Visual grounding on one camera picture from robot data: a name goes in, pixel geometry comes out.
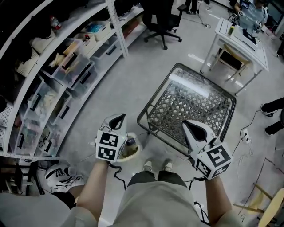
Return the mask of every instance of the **tile floor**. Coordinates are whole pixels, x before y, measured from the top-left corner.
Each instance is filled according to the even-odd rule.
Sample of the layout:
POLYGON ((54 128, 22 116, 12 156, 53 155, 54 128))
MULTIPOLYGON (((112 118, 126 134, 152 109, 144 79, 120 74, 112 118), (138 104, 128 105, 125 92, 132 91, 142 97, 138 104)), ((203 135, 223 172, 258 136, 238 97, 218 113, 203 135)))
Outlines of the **tile floor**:
MULTIPOLYGON (((211 29, 204 28, 195 22, 181 20, 177 35, 182 37, 182 43, 174 38, 166 37, 167 51, 162 50, 160 38, 150 39, 148 43, 143 42, 143 37, 148 35, 148 31, 146 31, 130 46, 130 56, 126 59, 121 57, 100 82, 82 108, 61 149, 61 156, 70 163, 76 164, 86 178, 92 169, 95 158, 91 157, 81 162, 80 160, 95 153, 94 138, 105 117, 115 113, 126 113, 128 131, 135 132, 137 135, 141 134, 144 130, 136 123, 137 116, 175 63, 183 63, 196 71, 200 70, 202 63, 192 56, 205 59, 214 39, 214 30, 218 23, 217 17, 229 17, 227 10, 221 6, 211 3, 210 7, 209 9, 207 5, 202 3, 200 17, 211 25, 211 29)), ((183 17, 200 21, 197 15, 184 14, 183 17)), ((279 43, 272 42, 266 35, 261 35, 260 38, 267 45, 270 72, 263 72, 259 75, 247 88, 247 91, 237 97, 237 106, 225 137, 231 151, 234 150, 240 139, 240 129, 251 122, 261 103, 284 96, 283 61, 274 56, 279 43)), ((232 73, 226 66, 218 63, 214 70, 204 74, 227 91, 235 93, 240 88, 236 83, 225 84, 228 75, 232 75, 232 73)), ((237 80, 244 84, 251 76, 252 71, 247 70, 237 80)), ((282 167, 282 153, 274 150, 276 136, 267 137, 263 132, 265 126, 276 121, 278 121, 278 114, 272 118, 266 118, 258 112, 253 124, 248 128, 252 143, 249 145, 240 143, 233 165, 222 175, 225 189, 232 203, 243 204, 246 201, 253 182, 258 178, 265 157, 277 161, 277 166, 282 167)), ((143 134, 139 136, 139 139, 144 146, 142 153, 137 158, 121 164, 120 177, 127 183, 133 174, 141 170, 144 160, 148 157, 155 159, 154 169, 156 171, 166 157, 170 157, 174 160, 174 171, 180 174, 184 180, 200 176, 200 173, 193 169, 182 155, 155 137, 143 134)), ((123 196, 122 182, 113 178, 113 174, 114 170, 110 169, 100 221, 101 226, 113 223, 123 196)), ((273 195, 283 186, 283 179, 284 176, 271 163, 265 162, 259 179, 259 184, 265 190, 273 195)), ((206 210, 204 182, 194 182, 192 193, 195 200, 201 203, 206 210)), ((246 214, 243 223, 248 223, 255 217, 255 215, 249 215, 244 211, 240 213, 240 216, 242 214, 246 214)))

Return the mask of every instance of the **drawer handle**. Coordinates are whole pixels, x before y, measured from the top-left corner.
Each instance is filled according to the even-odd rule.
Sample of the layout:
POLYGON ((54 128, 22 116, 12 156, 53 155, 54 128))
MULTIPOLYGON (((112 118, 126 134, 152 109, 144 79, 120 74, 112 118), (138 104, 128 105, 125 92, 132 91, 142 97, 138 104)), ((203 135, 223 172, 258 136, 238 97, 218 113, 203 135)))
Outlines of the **drawer handle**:
POLYGON ((44 150, 46 153, 48 153, 48 151, 49 151, 51 145, 52 145, 52 142, 49 140, 49 141, 48 141, 48 145, 47 145, 46 149, 44 150))
POLYGON ((116 46, 114 46, 109 52, 107 52, 106 54, 108 56, 110 56, 112 54, 112 52, 114 52, 114 50, 116 49, 116 46))
POLYGON ((77 54, 73 53, 73 57, 69 60, 69 62, 66 63, 65 66, 62 66, 62 68, 64 70, 68 69, 70 65, 75 61, 76 58, 77 58, 77 54))
POLYGON ((35 103, 34 103, 34 106, 30 108, 32 111, 35 111, 35 109, 36 109, 36 107, 37 107, 37 105, 38 105, 40 99, 41 99, 41 95, 38 93, 38 94, 37 94, 36 101, 35 101, 35 103))
POLYGON ((69 107, 69 106, 66 106, 66 108, 65 108, 65 110, 64 110, 64 112, 63 112, 63 114, 60 116, 61 119, 63 119, 63 118, 65 117, 65 115, 67 114, 67 112, 68 112, 69 109, 70 109, 70 107, 69 107))
POLYGON ((24 134, 21 133, 21 139, 20 139, 20 143, 19 145, 17 146, 18 148, 22 149, 22 146, 23 146, 23 143, 24 143, 24 139, 25 139, 25 136, 24 134))
POLYGON ((81 84, 84 84, 84 82, 86 82, 86 80, 90 77, 91 73, 88 72, 87 75, 83 78, 83 80, 80 81, 81 84))

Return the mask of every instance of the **desk leg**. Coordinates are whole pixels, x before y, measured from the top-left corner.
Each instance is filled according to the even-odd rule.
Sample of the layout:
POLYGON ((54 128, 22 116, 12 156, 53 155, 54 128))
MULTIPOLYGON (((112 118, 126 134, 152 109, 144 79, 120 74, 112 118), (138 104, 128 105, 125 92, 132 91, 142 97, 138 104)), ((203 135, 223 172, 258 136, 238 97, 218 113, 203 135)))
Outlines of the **desk leg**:
POLYGON ((211 47, 210 47, 210 50, 209 50, 209 52, 208 52, 208 54, 207 54, 207 56, 206 56, 205 61, 204 61, 203 65, 202 65, 202 67, 201 67, 201 69, 200 69, 200 72, 201 72, 201 73, 204 72, 204 68, 207 66, 207 62, 208 62, 208 60, 209 60, 209 58, 210 58, 210 56, 211 56, 211 54, 212 54, 213 48, 215 47, 215 45, 216 45, 217 42, 218 42, 218 36, 215 35, 214 41, 213 41, 213 43, 212 43, 212 45, 211 45, 211 47))
POLYGON ((255 79, 255 77, 257 77, 261 72, 262 72, 262 69, 259 70, 257 74, 254 74, 253 78, 251 78, 251 79, 249 80, 249 82, 247 82, 241 89, 239 89, 239 90, 237 91, 237 93, 235 93, 235 95, 238 96, 238 94, 239 94, 244 88, 246 88, 246 86, 249 85, 249 84, 255 79))

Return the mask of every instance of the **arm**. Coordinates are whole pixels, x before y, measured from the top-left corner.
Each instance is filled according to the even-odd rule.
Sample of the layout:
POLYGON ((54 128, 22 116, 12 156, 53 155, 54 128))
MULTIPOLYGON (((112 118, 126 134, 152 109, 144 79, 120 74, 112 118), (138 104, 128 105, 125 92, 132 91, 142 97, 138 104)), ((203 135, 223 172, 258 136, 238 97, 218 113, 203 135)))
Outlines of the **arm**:
POLYGON ((241 11, 241 5, 238 2, 235 4, 234 8, 237 13, 241 11))
POLYGON ((94 164, 89 179, 77 201, 77 207, 89 210, 97 221, 99 221, 103 209, 107 169, 106 161, 99 160, 94 164))
POLYGON ((219 176, 207 180, 205 184, 209 222, 211 226, 215 226, 226 212, 232 210, 232 205, 219 176))

